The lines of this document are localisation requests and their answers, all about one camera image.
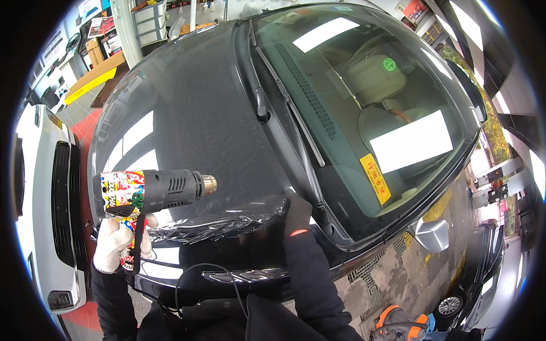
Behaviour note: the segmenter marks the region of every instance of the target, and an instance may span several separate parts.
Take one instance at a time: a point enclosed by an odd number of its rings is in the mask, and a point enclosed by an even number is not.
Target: black car
[[[434,310],[438,330],[463,329],[470,316],[479,320],[487,311],[498,284],[504,249],[504,225],[492,222],[476,228],[459,279]]]
[[[420,217],[478,141],[486,117],[473,91],[457,66],[388,14],[293,6],[194,31],[138,63],[104,105],[88,178],[183,168],[214,175],[214,194],[156,214],[155,257],[143,261],[136,287],[172,302],[183,269],[211,262],[232,270],[242,292],[284,300],[288,187],[313,204],[310,228],[332,279],[409,226],[445,232],[429,249],[448,246],[445,222],[431,228]],[[180,300],[232,296],[231,280],[193,270]]]

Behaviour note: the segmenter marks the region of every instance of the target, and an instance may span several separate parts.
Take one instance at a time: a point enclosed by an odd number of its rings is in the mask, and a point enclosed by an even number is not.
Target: silver side mirror
[[[408,232],[430,252],[437,253],[449,247],[449,235],[445,219],[424,223],[420,218],[408,227]]]

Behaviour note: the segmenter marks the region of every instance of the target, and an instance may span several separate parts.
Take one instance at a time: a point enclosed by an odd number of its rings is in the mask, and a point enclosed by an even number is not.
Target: green inspection sticker
[[[383,60],[383,67],[387,71],[394,71],[396,69],[396,62],[392,58],[385,58]]]

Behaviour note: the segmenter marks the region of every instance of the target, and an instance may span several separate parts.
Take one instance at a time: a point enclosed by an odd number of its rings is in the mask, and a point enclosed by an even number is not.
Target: fog light
[[[48,296],[48,304],[51,310],[59,310],[73,306],[72,293],[70,291],[52,291]]]

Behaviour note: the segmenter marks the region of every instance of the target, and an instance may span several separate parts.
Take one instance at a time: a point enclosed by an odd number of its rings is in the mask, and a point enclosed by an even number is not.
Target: yellow sticker
[[[81,88],[79,88],[76,92],[74,92],[73,94],[71,94],[69,97],[66,97],[64,99],[64,103],[66,105],[69,105],[70,103],[72,103],[75,99],[79,98],[81,95],[83,95],[84,93],[88,92],[89,90],[91,90],[92,88],[98,86],[99,84],[101,83],[104,83],[106,82],[107,80],[109,79],[112,79],[114,78],[114,76],[116,75],[116,70],[117,70],[117,67],[109,70],[109,71],[106,71],[104,74],[98,76],[97,78],[95,78],[94,80],[90,81],[89,83],[85,84],[84,86],[82,86]]]
[[[360,163],[362,164],[366,175],[368,175],[368,179],[370,179],[373,190],[379,199],[379,203],[381,205],[386,203],[390,198],[390,191],[387,187],[385,179],[383,178],[383,174],[381,174],[381,171],[379,170],[379,166],[373,158],[373,155],[370,153],[361,158]]]

